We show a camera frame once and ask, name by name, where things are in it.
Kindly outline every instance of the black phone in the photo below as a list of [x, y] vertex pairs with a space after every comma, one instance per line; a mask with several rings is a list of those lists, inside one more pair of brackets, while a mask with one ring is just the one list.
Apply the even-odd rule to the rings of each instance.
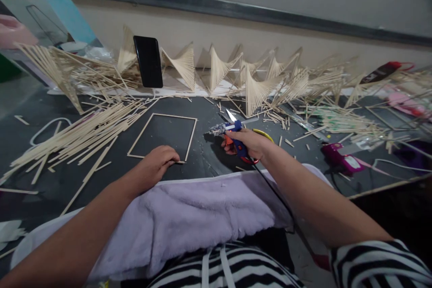
[[141, 80], [146, 88], [162, 88], [162, 67], [156, 38], [134, 36]]

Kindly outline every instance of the black and white striped sleeve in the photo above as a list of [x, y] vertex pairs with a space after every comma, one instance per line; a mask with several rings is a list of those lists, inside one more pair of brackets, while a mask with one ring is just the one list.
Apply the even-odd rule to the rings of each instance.
[[339, 288], [432, 287], [430, 270], [399, 240], [332, 249], [330, 264]]

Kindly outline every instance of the purple towel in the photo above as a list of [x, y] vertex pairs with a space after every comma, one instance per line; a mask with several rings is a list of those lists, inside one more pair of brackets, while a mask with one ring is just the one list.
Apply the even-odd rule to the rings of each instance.
[[[305, 166], [325, 179], [318, 169]], [[79, 211], [33, 230], [15, 251], [11, 268]], [[255, 171], [163, 181], [128, 206], [88, 281], [150, 278], [171, 258], [269, 227], [292, 228], [292, 220]]]

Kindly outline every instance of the black table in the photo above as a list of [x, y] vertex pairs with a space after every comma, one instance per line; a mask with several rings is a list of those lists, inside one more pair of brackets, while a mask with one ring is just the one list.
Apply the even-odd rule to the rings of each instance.
[[[80, 97], [80, 100], [94, 102], [90, 101], [89, 97]], [[242, 162], [237, 157], [225, 154], [224, 150], [220, 148], [221, 137], [215, 138], [212, 135], [206, 134], [210, 127], [223, 122], [217, 113], [219, 111], [218, 107], [210, 104], [204, 98], [196, 97], [191, 98], [191, 100], [192, 102], [182, 98], [161, 99], [132, 127], [126, 132], [122, 132], [102, 162], [102, 164], [109, 161], [112, 161], [112, 163], [97, 171], [91, 177], [89, 183], [72, 204], [69, 211], [87, 205], [109, 183], [118, 179], [140, 161], [138, 158], [127, 157], [126, 153], [154, 112], [195, 117], [198, 119], [187, 163], [184, 165], [173, 165], [162, 180], [191, 179], [229, 174], [239, 171], [235, 168], [236, 166], [252, 170], [250, 165]], [[223, 108], [236, 109], [230, 101], [221, 101], [221, 103]], [[365, 113], [357, 111], [357, 113], [367, 115], [367, 111]], [[22, 124], [14, 118], [14, 115], [22, 115], [30, 123], [30, 126]], [[45, 90], [40, 90], [27, 102], [0, 120], [0, 173], [3, 174], [8, 171], [9, 164], [29, 148], [29, 141], [38, 130], [58, 117], [68, 118], [72, 122], [80, 118], [76, 109], [65, 96], [47, 95]], [[36, 139], [36, 142], [39, 143], [52, 136], [56, 125], [57, 123], [53, 123]], [[174, 147], [178, 151], [180, 158], [184, 159], [192, 126], [192, 120], [154, 116], [132, 151], [132, 154], [145, 155], [156, 146], [166, 144]], [[292, 121], [289, 131], [282, 130], [280, 124], [263, 122], [262, 116], [260, 121], [253, 122], [248, 127], [258, 128], [267, 132], [273, 137], [276, 143], [279, 142], [281, 135], [292, 142], [293, 139], [302, 136], [305, 132], [303, 128]], [[344, 134], [332, 135], [328, 141], [336, 142], [345, 136]], [[282, 142], [281, 146], [291, 155], [295, 155], [297, 160], [302, 163], [314, 165], [322, 172], [329, 169], [320, 151], [322, 141], [317, 140], [313, 136], [308, 136], [295, 142], [294, 148], [285, 142]], [[58, 217], [81, 186], [82, 180], [99, 155], [100, 153], [95, 154], [80, 166], [76, 162], [70, 165], [61, 163], [55, 167], [55, 173], [44, 169], [34, 186], [31, 186], [30, 182], [36, 170], [29, 173], [21, 170], [15, 173], [3, 187], [38, 190], [40, 193], [38, 195], [0, 193], [0, 221], [19, 219], [23, 221], [22, 227], [27, 231], [31, 231], [42, 223]], [[355, 155], [369, 164], [372, 164], [376, 158], [384, 158], [401, 163], [397, 157], [387, 153], [384, 145], [371, 153], [363, 151]], [[394, 166], [388, 164], [381, 164], [379, 168], [400, 178], [409, 179], [415, 176], [410, 170], [395, 169]], [[370, 169], [354, 174], [351, 182], [337, 174], [333, 177], [331, 175], [326, 176], [333, 186], [347, 197], [399, 181]], [[13, 248], [17, 244], [10, 243], [2, 252]], [[0, 260], [1, 277], [9, 269], [10, 258], [11, 256], [9, 255]]]

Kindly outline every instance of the white drawstring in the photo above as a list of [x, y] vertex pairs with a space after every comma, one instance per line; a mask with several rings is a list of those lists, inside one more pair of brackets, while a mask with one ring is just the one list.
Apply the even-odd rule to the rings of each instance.
[[208, 288], [208, 260], [210, 259], [210, 254], [212, 249], [210, 248], [202, 257], [202, 269], [201, 269], [201, 288]]
[[228, 263], [228, 258], [226, 257], [225, 244], [222, 249], [220, 249], [220, 253], [220, 261], [222, 263], [222, 269], [224, 270], [226, 284], [228, 285], [228, 288], [235, 288], [233, 274], [231, 273], [230, 264]]

